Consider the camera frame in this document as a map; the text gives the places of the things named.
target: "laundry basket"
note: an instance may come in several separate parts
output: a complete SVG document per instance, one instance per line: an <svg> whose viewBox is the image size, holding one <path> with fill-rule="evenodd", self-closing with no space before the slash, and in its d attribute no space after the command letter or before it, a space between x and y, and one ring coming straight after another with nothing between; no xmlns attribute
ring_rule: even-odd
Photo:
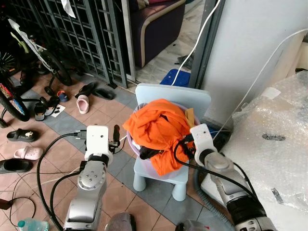
<svg viewBox="0 0 308 231"><path fill-rule="evenodd" d="M185 111L187 110L186 107L184 107L184 106L182 106L182 105L180 105L180 104L177 104L177 103L173 103L173 104L175 104L176 106L178 106L183 112L185 112ZM198 119L196 116L194 116L194 123L195 123L195 125L199 125L199 124L200 124L200 121L199 121L199 119ZM138 149L133 145L133 143L132 143L132 137L131 137L131 135L130 135L129 132L127 132L127 139L128 139L129 145L130 145L130 147L132 148L132 150L134 151L134 153L135 153L137 156L140 156L139 150L138 150ZM156 169L153 167L153 165L152 165L152 163L151 163L151 160L150 160L150 159L146 159L146 160L141 160L141 162L142 162L143 166L147 169L147 172L148 172L150 175L152 175L153 177L157 178L158 174L157 174L157 172L156 172ZM180 172L180 171L177 170L177 171L168 173L168 174L166 174L166 175L159 176L159 178L160 178L161 180L167 180L167 179L170 179L170 178L175 177L176 175L178 175L179 172Z"/></svg>

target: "plastic sheet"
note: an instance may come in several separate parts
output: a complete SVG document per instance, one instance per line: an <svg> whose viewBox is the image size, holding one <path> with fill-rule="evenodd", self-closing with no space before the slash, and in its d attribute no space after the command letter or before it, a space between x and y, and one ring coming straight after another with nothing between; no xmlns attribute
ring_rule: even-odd
<svg viewBox="0 0 308 231"><path fill-rule="evenodd" d="M233 116L222 152L248 174L262 201L308 212L308 72L286 78Z"/></svg>

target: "chair backrest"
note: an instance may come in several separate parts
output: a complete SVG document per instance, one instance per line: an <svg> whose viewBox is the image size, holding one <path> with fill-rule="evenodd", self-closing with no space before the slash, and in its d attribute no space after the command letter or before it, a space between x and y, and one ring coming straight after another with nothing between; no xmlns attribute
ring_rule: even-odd
<svg viewBox="0 0 308 231"><path fill-rule="evenodd" d="M136 88L138 105L153 100L166 99L187 108L193 108L198 119L202 119L211 104L211 97L205 90L169 85L141 83Z"/></svg>

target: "pink sandal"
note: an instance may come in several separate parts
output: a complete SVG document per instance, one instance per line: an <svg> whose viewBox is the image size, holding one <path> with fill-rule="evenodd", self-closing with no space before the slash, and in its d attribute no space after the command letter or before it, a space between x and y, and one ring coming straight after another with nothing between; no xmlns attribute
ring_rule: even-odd
<svg viewBox="0 0 308 231"><path fill-rule="evenodd" d="M77 99L77 107L81 114L85 114L89 111L89 98L86 95L79 95Z"/></svg>
<svg viewBox="0 0 308 231"><path fill-rule="evenodd" d="M43 149L41 148L33 148L33 147L25 147L22 149L16 150L14 153L14 158L16 159L26 159L26 160L38 160L40 156L43 154Z"/></svg>

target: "white wall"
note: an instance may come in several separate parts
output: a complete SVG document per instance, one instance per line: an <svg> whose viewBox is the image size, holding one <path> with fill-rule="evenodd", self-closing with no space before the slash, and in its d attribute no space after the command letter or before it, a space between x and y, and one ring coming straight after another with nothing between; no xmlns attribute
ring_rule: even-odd
<svg viewBox="0 0 308 231"><path fill-rule="evenodd" d="M205 118L223 124L278 44L307 27L307 0L227 0L202 86L212 97ZM266 85L287 45L277 51L246 102Z"/></svg>

